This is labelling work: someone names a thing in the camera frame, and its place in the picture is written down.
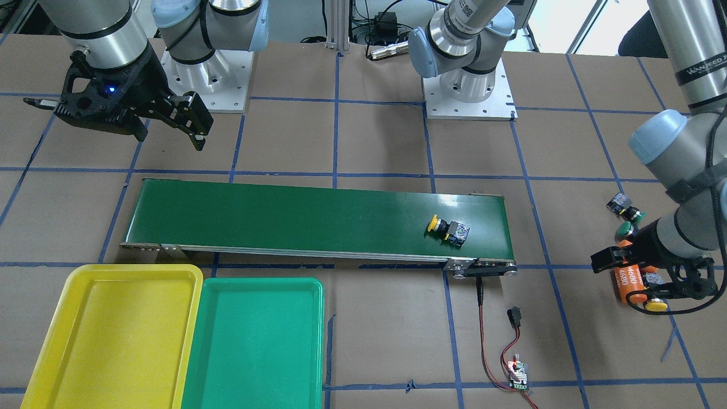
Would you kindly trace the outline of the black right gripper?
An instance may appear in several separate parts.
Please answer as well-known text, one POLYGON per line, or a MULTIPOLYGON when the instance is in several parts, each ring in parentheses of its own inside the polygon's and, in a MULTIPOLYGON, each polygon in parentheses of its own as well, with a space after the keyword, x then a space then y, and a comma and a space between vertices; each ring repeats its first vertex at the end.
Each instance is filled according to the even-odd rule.
POLYGON ((196 91, 172 94, 151 44, 119 68, 92 67, 89 56, 80 49, 71 53, 55 116, 73 127, 133 135, 140 143, 148 135, 141 118, 161 120, 182 130, 195 150, 203 150, 214 119, 196 91))

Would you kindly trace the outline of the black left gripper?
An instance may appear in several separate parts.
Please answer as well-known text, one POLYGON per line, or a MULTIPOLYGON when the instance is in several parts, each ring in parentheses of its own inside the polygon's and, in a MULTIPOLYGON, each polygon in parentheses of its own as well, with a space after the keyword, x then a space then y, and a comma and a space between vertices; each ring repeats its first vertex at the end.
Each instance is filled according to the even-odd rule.
POLYGON ((656 295, 664 300, 686 299, 716 301, 717 283, 714 259, 707 256, 706 249, 694 248, 690 241, 676 236, 678 243, 685 244, 687 249, 669 249, 665 239, 668 235, 660 235, 667 225, 667 220, 656 220, 639 229, 628 240, 638 247, 634 257, 624 257, 618 246, 604 248, 590 257, 590 266, 594 273, 612 271, 616 267, 639 267, 641 276, 644 273, 657 272, 665 284, 652 290, 633 291, 628 293, 628 301, 647 301, 647 296, 656 295))

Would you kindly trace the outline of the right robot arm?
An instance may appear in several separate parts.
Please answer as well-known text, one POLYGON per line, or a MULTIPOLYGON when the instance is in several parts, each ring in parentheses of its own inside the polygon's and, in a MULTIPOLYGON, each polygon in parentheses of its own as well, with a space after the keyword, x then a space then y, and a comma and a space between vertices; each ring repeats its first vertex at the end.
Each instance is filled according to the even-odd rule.
POLYGON ((58 100, 24 98, 73 127, 147 137, 155 119, 197 151, 214 122, 203 96, 231 90, 224 52, 259 52, 269 39, 268 1, 153 1, 151 13, 171 59, 156 55, 127 1, 42 1, 73 52, 58 100))

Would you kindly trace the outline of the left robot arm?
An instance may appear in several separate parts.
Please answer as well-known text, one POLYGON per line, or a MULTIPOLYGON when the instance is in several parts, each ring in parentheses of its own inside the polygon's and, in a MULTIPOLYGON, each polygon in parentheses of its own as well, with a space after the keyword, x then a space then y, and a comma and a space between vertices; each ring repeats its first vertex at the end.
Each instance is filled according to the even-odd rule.
MULTIPOLYGON (((714 251, 725 258, 725 2, 647 4, 690 116, 662 111, 631 135, 629 147, 678 207, 590 258, 595 273, 664 269, 669 282, 627 286, 618 279, 616 287, 631 308, 670 315, 667 299, 707 307, 725 294, 711 258, 714 251)), ((441 80, 452 98, 480 103, 491 95, 515 25, 505 1, 451 1, 408 34, 411 63, 420 77, 441 80)))

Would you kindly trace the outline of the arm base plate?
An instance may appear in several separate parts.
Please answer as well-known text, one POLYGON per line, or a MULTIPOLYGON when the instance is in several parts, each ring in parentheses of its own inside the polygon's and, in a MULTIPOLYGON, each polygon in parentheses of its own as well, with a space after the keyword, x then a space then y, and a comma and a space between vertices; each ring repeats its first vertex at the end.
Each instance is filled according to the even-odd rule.
POLYGON ((211 113, 243 114, 255 57, 256 52, 216 50, 205 62, 185 65, 164 52, 161 64, 176 95, 195 91, 211 113))
POLYGON ((429 119, 511 121, 519 117, 502 58, 490 73, 461 68, 422 81, 429 119))

